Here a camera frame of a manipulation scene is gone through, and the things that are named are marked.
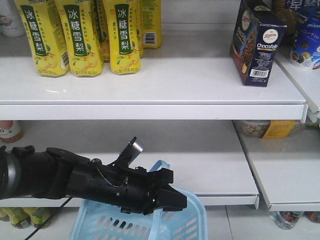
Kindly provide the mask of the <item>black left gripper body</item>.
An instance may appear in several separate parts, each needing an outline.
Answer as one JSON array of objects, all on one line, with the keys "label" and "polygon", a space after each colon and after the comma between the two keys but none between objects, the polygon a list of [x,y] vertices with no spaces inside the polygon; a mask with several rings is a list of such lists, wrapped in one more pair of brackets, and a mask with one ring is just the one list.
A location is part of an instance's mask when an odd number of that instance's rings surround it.
[{"label": "black left gripper body", "polygon": [[91,162],[73,169],[66,194],[118,206],[124,213],[147,215],[157,210],[159,190],[172,182],[173,171],[163,160],[149,171],[140,166],[120,168]]}]

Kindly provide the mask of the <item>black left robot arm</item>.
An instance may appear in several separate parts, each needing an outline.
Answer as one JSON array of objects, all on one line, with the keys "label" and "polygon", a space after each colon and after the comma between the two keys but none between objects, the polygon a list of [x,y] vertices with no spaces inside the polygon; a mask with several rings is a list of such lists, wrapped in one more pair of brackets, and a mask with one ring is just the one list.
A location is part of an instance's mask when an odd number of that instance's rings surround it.
[{"label": "black left robot arm", "polygon": [[37,152],[29,145],[6,151],[2,146],[0,197],[58,200],[70,196],[114,205],[128,214],[185,209],[187,197],[172,187],[173,171],[130,168],[138,154],[128,145],[115,161],[104,165],[60,148]]}]

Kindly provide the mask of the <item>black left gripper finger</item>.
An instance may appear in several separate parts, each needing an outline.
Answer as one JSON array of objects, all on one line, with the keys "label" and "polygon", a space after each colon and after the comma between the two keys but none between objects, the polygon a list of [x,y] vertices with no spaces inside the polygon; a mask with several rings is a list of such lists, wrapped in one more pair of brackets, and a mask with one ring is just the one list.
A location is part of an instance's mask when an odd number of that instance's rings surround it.
[{"label": "black left gripper finger", "polygon": [[166,212],[179,212],[187,205],[187,197],[170,185],[166,185],[158,191],[157,209],[163,209]]}]

